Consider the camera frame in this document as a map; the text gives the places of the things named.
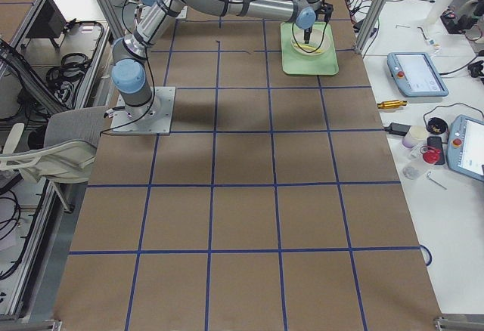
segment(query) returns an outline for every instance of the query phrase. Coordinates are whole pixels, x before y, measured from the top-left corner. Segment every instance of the white chair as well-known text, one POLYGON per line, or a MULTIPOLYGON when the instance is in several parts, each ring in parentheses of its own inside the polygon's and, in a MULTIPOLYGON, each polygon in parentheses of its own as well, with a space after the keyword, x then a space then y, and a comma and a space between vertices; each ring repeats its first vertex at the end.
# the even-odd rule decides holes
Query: white chair
POLYGON ((89 179, 106 109, 92 107, 55 114, 45 134, 47 147, 22 153, 14 153, 24 128, 23 123, 17 123, 0 154, 0 171, 18 170, 27 182, 47 179, 66 211, 71 212, 59 184, 78 184, 89 179))

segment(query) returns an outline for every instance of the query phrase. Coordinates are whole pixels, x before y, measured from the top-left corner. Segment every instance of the white screen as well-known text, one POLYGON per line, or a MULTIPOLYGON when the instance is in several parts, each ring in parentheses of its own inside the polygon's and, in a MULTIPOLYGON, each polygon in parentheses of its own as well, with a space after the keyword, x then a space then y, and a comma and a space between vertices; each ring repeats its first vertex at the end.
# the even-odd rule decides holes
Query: white screen
POLYGON ((397 55, 412 91, 441 91, 423 55, 397 55))
POLYGON ((484 125, 467 121, 464 148, 459 166, 463 169, 484 175, 484 125))

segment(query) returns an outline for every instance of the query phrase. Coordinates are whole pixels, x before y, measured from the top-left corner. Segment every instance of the robotic arm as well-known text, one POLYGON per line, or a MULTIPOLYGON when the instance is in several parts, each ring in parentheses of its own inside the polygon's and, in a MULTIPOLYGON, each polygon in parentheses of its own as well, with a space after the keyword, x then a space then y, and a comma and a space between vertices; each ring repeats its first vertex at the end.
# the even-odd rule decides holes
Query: robotic arm
POLYGON ((113 46, 115 66, 112 78, 131 118, 157 110, 155 98, 144 71, 148 49, 175 21, 181 9, 190 6, 214 16, 234 14, 295 23, 309 35, 318 14, 324 12, 321 0, 156 0, 132 34, 113 46))

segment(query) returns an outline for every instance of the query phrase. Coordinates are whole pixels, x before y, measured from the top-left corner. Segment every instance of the metal base plate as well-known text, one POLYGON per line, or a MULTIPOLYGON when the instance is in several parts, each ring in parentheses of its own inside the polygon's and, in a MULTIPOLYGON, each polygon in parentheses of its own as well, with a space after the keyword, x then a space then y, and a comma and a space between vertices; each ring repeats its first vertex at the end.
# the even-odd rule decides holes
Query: metal base plate
MULTIPOLYGON (((175 103, 175 87, 155 87, 155 95, 160 100, 161 108, 152 116, 147 114, 143 119, 129 123, 130 118, 126 111, 120 110, 114 113, 111 127, 124 125, 123 127, 113 130, 119 132, 120 135, 169 135, 172 127, 173 104, 175 103)), ((117 104, 118 107, 124 106, 124 100, 119 95, 117 104)))

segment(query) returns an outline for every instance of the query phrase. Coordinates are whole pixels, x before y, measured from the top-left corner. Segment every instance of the chair armrest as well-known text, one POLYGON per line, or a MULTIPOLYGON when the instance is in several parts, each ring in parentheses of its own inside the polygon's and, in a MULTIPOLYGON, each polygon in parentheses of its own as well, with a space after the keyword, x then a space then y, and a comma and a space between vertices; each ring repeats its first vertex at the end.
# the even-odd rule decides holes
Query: chair armrest
POLYGON ((23 123, 15 123, 10 133, 8 134, 5 145, 3 146, 2 153, 7 155, 13 153, 17 148, 20 138, 22 137, 23 129, 25 125, 23 123))

